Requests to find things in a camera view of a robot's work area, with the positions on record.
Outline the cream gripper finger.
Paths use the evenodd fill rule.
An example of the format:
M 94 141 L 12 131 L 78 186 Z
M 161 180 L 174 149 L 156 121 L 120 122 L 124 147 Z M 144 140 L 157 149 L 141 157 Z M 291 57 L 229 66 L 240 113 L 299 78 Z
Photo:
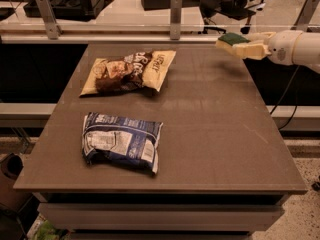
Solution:
M 232 46 L 233 54 L 241 59 L 262 60 L 270 55 L 268 46 L 262 40 L 239 43 Z
M 275 35 L 275 32 L 257 32 L 257 33 L 249 33 L 246 35 L 246 39 L 253 41 L 262 40 L 263 42 L 267 42 L 270 38 Z

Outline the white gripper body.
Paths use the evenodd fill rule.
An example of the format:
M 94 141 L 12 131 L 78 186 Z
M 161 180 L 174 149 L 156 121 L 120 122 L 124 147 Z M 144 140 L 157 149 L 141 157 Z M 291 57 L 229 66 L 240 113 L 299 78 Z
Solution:
M 301 31 L 296 30 L 276 33 L 268 42 L 268 48 L 271 52 L 268 58 L 275 64 L 292 65 L 295 43 L 301 34 Z

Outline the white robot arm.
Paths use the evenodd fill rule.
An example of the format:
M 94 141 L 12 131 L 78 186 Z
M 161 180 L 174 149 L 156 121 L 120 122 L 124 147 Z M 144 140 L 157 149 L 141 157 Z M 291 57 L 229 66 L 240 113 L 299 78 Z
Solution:
M 234 55 L 243 59 L 268 58 L 278 65 L 305 66 L 320 73 L 320 34 L 301 30 L 263 32 L 247 35 L 248 43 L 232 46 Z

